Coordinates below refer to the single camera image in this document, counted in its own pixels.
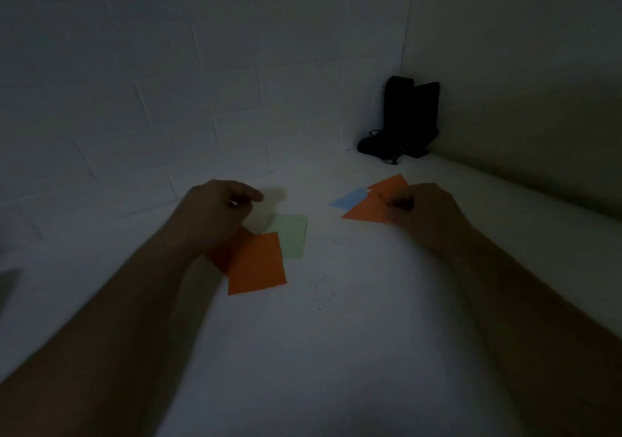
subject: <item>brick wall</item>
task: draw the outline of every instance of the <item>brick wall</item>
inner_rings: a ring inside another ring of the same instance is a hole
[[[338,153],[409,0],[0,0],[0,246]]]

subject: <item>black boot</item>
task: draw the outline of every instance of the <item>black boot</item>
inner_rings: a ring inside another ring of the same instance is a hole
[[[439,134],[439,92],[438,82],[415,87],[413,79],[391,77],[385,85],[384,127],[369,132],[357,150],[393,164],[401,154],[426,155],[425,147]]]

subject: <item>hand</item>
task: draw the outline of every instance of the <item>hand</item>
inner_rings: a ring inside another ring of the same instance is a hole
[[[460,254],[478,237],[454,197],[434,183],[405,188],[389,202],[388,216],[446,258]]]
[[[199,255],[231,237],[263,198],[244,183],[211,180],[188,191],[160,231]]]

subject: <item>white floor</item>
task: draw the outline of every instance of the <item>white floor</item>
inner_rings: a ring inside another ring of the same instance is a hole
[[[286,286],[229,297],[223,282],[207,306],[205,278],[216,273],[193,266],[172,383],[189,358],[159,436],[523,435],[447,265],[394,226],[345,221],[328,206],[395,173],[452,192],[482,231],[622,336],[621,224],[434,156],[387,166],[347,154],[252,181],[270,196],[251,227],[273,209],[308,215],[305,256],[285,259]],[[172,208],[0,259],[2,284],[16,278],[0,313],[0,378]],[[169,396],[163,386],[159,408]]]

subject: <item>green paper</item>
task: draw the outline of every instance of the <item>green paper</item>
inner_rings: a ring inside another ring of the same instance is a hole
[[[304,214],[275,214],[264,234],[276,232],[279,235],[281,252],[287,259],[301,259],[307,235],[307,216]]]

